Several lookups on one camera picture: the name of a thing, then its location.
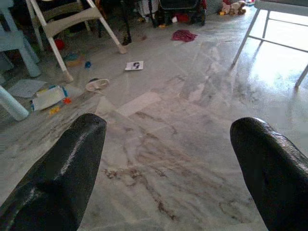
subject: stroller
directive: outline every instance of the stroller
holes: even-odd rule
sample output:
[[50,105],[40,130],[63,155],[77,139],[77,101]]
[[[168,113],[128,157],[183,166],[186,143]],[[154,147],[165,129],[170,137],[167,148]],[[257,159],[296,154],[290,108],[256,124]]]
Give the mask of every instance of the stroller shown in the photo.
[[172,12],[187,13],[190,22],[200,22],[204,26],[206,19],[206,0],[159,0],[161,8],[165,12],[165,24],[170,23]]

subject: stuffed toy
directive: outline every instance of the stuffed toy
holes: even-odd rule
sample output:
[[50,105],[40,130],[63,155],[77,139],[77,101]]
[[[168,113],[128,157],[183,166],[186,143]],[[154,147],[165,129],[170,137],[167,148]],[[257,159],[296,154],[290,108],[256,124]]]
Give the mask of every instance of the stuffed toy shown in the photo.
[[246,5],[246,2],[244,2],[242,0],[231,4],[229,14],[230,15],[242,15],[242,14],[246,13],[246,10],[243,9],[243,7],[245,5]]
[[231,5],[226,4],[225,2],[222,3],[222,9],[219,12],[219,15],[225,15],[225,14],[229,14],[231,9]]

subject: pink cloth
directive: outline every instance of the pink cloth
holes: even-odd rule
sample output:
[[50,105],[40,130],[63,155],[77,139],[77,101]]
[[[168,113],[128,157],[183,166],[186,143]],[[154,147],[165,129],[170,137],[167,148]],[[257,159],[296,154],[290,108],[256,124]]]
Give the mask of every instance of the pink cloth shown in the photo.
[[194,41],[194,39],[197,37],[197,35],[192,34],[189,32],[189,30],[177,30],[173,33],[171,40],[180,40],[184,42],[191,42]]

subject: marble floor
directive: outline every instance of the marble floor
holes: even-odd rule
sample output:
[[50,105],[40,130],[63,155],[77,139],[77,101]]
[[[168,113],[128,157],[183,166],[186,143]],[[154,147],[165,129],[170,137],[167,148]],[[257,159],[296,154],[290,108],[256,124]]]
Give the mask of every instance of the marble floor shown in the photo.
[[[240,117],[259,117],[308,156],[308,77],[294,90],[308,53],[249,39],[230,68],[254,12],[211,15],[204,27],[135,24],[125,55],[107,36],[66,39],[67,50],[82,51],[92,67],[69,69],[73,102],[59,113],[33,112],[21,122],[1,113],[0,203],[79,115],[95,113],[108,127],[80,231],[267,230],[245,186],[229,128]],[[261,12],[254,34],[262,32],[265,16]],[[291,20],[308,24],[304,17]],[[184,28],[198,34],[195,41],[170,40]],[[308,50],[307,35],[308,27],[271,21],[267,37]],[[40,56],[38,79],[64,84],[52,53]],[[126,62],[139,60],[143,70],[124,71]],[[28,78],[23,69],[15,74]],[[85,92],[92,78],[110,80],[103,94]]]

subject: white slipper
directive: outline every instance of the white slipper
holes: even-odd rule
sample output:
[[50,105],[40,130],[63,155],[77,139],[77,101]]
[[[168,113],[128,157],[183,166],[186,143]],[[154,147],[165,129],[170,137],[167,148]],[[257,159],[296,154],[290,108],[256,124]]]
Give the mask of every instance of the white slipper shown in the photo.
[[91,79],[89,83],[87,83],[86,89],[88,91],[93,91],[102,94],[103,93],[102,90],[105,89],[108,85],[109,85],[109,80],[105,78],[101,79],[94,78]]

